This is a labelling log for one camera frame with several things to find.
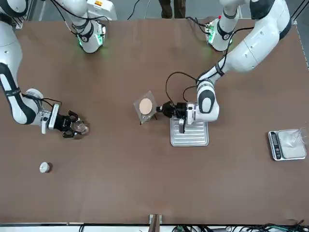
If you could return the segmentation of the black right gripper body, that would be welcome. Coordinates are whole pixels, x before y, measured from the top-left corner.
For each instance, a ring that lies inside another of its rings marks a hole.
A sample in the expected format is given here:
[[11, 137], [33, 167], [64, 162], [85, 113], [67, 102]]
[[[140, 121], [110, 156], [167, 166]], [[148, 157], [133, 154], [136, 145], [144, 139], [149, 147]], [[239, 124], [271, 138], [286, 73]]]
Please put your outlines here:
[[70, 116], [64, 116], [57, 114], [55, 120], [55, 129], [61, 132], [71, 131], [71, 118]]

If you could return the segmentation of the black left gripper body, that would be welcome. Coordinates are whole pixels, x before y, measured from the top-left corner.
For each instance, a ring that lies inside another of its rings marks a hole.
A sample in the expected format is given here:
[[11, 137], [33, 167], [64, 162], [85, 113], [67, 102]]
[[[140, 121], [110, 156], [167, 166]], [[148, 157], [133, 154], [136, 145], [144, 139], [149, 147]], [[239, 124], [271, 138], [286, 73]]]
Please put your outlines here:
[[174, 105], [172, 102], [168, 101], [162, 106], [163, 115], [172, 118], [185, 118], [186, 116], [186, 103], [178, 102]]

